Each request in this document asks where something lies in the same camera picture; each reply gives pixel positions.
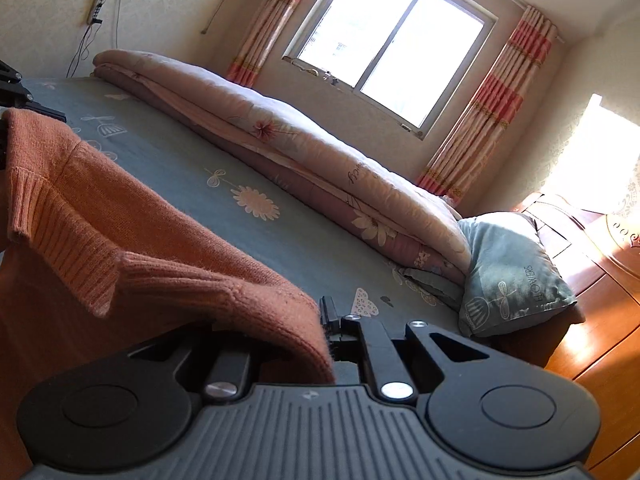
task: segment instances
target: bed sheet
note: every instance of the bed sheet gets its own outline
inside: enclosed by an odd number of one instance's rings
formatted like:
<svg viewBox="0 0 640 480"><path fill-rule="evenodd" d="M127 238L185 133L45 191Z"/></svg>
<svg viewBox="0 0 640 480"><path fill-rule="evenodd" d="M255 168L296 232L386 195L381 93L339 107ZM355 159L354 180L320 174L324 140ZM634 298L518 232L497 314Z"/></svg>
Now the bed sheet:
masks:
<svg viewBox="0 0 640 480"><path fill-rule="evenodd" d="M23 83L96 150L312 298L331 296L339 315L375 316L392 336L413 319L458 332L458 314L395 263L162 112L97 78Z"/></svg>

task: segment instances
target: pink striped curtain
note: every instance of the pink striped curtain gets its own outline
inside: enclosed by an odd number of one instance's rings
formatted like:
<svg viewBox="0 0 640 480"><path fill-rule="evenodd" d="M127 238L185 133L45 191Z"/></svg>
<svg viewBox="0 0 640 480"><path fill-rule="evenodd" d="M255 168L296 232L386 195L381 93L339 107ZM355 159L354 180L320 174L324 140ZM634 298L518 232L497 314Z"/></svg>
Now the pink striped curtain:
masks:
<svg viewBox="0 0 640 480"><path fill-rule="evenodd" d="M556 26L542 13L527 7L494 66L420 176L419 187L447 196L453 206L460 203L515 117L557 34Z"/></svg>
<svg viewBox="0 0 640 480"><path fill-rule="evenodd" d="M251 88L274 43L300 0L263 0L240 54L229 67L226 78Z"/></svg>

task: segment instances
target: power strip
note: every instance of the power strip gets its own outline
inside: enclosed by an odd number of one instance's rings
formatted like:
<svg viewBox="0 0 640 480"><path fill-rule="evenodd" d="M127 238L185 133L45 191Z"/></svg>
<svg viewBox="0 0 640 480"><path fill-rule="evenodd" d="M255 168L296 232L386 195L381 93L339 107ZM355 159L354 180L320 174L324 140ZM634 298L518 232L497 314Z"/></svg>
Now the power strip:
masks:
<svg viewBox="0 0 640 480"><path fill-rule="evenodd" d="M91 10L89 11L89 15L86 17L87 25L97 23L98 15L100 15L100 11L102 10L103 5L104 0L94 0L93 5L91 6Z"/></svg>

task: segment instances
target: knit garment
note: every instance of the knit garment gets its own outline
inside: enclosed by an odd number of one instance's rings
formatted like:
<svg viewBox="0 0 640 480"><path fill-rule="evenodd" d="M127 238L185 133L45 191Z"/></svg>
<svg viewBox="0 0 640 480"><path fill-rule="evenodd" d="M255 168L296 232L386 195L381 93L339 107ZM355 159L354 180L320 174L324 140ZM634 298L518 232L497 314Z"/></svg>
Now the knit garment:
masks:
<svg viewBox="0 0 640 480"><path fill-rule="evenodd" d="M333 380L318 308L306 294L65 124L15 109L4 118L0 478L17 478L30 464L15 429L30 388L194 320L284 348L292 382Z"/></svg>

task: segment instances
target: window pane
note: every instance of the window pane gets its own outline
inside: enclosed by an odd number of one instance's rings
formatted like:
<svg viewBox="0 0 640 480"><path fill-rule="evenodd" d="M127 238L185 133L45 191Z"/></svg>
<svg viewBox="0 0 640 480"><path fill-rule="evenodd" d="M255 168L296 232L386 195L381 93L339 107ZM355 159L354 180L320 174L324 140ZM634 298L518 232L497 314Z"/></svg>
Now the window pane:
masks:
<svg viewBox="0 0 640 480"><path fill-rule="evenodd" d="M411 0L333 0L300 59L354 86Z"/></svg>
<svg viewBox="0 0 640 480"><path fill-rule="evenodd" d="M362 92L421 126L482 26L446 0L418 0Z"/></svg>

